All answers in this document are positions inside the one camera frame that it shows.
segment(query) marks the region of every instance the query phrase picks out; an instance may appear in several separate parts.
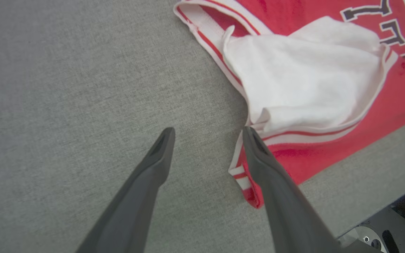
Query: red stripe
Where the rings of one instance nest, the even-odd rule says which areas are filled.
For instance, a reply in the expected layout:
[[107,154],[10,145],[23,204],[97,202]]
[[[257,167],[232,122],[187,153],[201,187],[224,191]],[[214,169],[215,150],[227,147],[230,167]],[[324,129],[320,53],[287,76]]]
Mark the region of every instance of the red stripe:
[[216,5],[218,5],[218,6],[221,6],[221,7],[223,7],[223,8],[226,8],[226,9],[232,11],[233,13],[237,14],[237,15],[240,16],[244,21],[246,21],[246,23],[249,24],[249,26],[252,28],[252,30],[254,30],[254,32],[256,32],[257,35],[260,35],[260,32],[259,32],[243,15],[241,15],[238,11],[234,10],[233,8],[230,8],[230,7],[227,6],[227,5],[224,5],[224,4],[215,2],[215,1],[213,1],[213,0],[206,0],[206,1],[209,2],[209,3],[216,4]]
[[[193,24],[190,19],[187,18],[187,16],[184,15],[184,13],[180,10],[179,7],[177,7],[177,11],[179,12],[179,14],[181,14],[181,16],[183,16],[183,18],[185,20],[187,20],[190,24]],[[228,66],[226,65],[225,61],[223,60],[223,55],[220,53],[220,51],[218,50],[218,48],[200,31],[198,30],[198,35],[202,38],[202,40],[204,40],[204,42],[206,42],[207,45],[209,45],[209,47],[212,48],[212,50],[215,52],[215,54],[218,56],[218,58],[221,60],[221,62],[224,64],[224,66],[226,67],[226,69],[229,71],[229,73],[233,76],[233,78],[235,78],[235,80],[238,82],[238,84],[240,86],[242,85],[242,82],[240,81],[240,79],[234,75],[232,73],[232,71],[228,68]]]
[[357,122],[354,125],[351,125],[351,126],[349,126],[347,128],[344,128],[342,130],[338,130],[338,131],[335,131],[335,132],[329,132],[329,133],[309,133],[309,132],[302,132],[302,131],[288,131],[288,132],[283,132],[282,134],[276,134],[276,135],[273,135],[273,136],[270,136],[270,137],[267,137],[267,138],[263,138],[262,140],[265,141],[265,140],[271,139],[271,138],[276,137],[276,136],[281,136],[281,135],[302,135],[302,136],[328,136],[328,135],[334,135],[334,134],[338,134],[340,132],[343,132],[345,130],[348,130],[350,128],[353,128],[357,124],[359,124],[359,122]]
[[232,175],[232,177],[235,178],[235,179],[244,178],[246,176],[248,176],[246,173],[240,173],[240,174],[237,174],[237,175]]

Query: basketball jersey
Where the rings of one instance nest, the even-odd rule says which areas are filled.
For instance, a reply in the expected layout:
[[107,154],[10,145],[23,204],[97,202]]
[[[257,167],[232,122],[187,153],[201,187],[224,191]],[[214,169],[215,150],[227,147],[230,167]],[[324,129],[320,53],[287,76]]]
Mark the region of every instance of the basketball jersey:
[[[174,11],[247,101],[250,91],[243,87],[245,78],[235,71],[229,62],[233,58],[226,55],[224,48],[227,30],[234,39],[248,35],[283,35],[291,39],[301,35],[308,25],[329,18],[373,31],[378,42],[388,48],[379,55],[385,82],[377,85],[371,103],[362,106],[353,120],[324,128],[295,126],[265,131],[264,124],[249,111],[246,125],[258,130],[297,184],[405,125],[405,0],[183,0]],[[366,32],[352,34],[351,40],[356,39],[355,34]],[[249,174],[241,134],[228,172],[240,185],[245,199],[260,208],[262,192]]]

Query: white fabric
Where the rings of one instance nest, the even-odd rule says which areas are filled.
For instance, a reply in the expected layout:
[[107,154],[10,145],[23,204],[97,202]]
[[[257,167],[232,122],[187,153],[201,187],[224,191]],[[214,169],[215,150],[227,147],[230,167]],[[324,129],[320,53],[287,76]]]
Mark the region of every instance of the white fabric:
[[334,128],[363,114],[384,83],[386,47],[363,27],[323,17],[288,37],[224,35],[250,120],[264,132]]

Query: crumpled white cloth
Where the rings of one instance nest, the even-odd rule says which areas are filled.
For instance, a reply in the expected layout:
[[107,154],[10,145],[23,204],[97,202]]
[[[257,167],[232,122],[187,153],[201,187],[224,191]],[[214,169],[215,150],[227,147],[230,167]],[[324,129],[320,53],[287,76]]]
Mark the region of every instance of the crumpled white cloth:
[[385,80],[385,46],[363,27],[323,17],[289,36],[223,36],[252,124],[264,132],[331,128],[362,113]]

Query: gray tablecloth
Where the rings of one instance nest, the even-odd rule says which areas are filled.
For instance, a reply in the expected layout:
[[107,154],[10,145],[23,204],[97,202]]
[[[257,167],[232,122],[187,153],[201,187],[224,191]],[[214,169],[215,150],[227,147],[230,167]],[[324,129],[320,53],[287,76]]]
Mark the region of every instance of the gray tablecloth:
[[[0,1],[0,253],[73,252],[168,126],[146,252],[272,252],[227,173],[246,103],[174,3]],[[404,194],[405,127],[301,189],[342,234]]]

